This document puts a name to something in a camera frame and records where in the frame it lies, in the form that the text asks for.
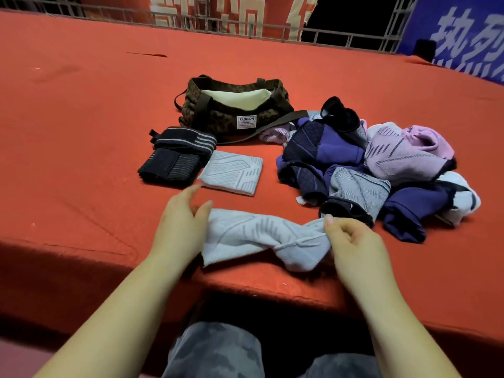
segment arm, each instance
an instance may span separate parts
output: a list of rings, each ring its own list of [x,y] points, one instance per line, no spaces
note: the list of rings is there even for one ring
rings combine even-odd
[[[381,237],[364,223],[326,215],[338,277],[369,326],[384,377],[460,377],[404,301]]]
[[[168,202],[148,257],[35,378],[139,376],[169,294],[205,241],[212,202],[193,214],[197,190],[189,187]]]

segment human hand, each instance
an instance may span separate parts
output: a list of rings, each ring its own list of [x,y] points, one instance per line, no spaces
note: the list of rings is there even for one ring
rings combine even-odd
[[[207,236],[212,201],[191,209],[191,199],[199,185],[192,185],[170,199],[161,216],[149,253],[156,262],[168,261],[182,272],[201,252]]]
[[[361,308],[401,297],[380,235],[355,219],[324,217],[334,265],[342,284]]]

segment leg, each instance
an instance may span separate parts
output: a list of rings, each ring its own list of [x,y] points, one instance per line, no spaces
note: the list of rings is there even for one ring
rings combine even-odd
[[[264,378],[261,344],[249,332],[197,322],[179,337],[162,378]]]
[[[340,353],[315,358],[299,378],[381,378],[376,358],[370,355]]]

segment leopard print bag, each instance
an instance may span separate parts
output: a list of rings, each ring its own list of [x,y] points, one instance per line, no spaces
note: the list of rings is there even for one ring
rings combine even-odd
[[[186,95],[182,106],[177,98]],[[254,138],[262,131],[307,117],[306,110],[294,111],[281,80],[264,80],[247,85],[219,82],[207,75],[191,78],[187,89],[175,97],[183,127],[217,136],[218,144]]]

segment table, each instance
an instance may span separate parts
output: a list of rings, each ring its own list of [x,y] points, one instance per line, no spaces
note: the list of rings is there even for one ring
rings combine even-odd
[[[381,234],[397,282],[432,329],[504,344],[504,253],[498,235],[504,88],[416,57],[0,12],[0,313],[74,331],[147,255],[176,190],[142,183],[148,132],[177,125],[175,95],[192,76],[233,83],[281,78],[292,105],[332,95],[368,125],[441,132],[482,207],[456,230],[430,226],[425,244]],[[163,54],[151,56],[145,54]],[[278,145],[220,148],[264,159],[255,196],[203,189],[197,203],[282,216],[317,209],[280,184]],[[205,287],[349,313],[335,277],[313,281],[263,259],[196,270],[170,301],[180,319]]]

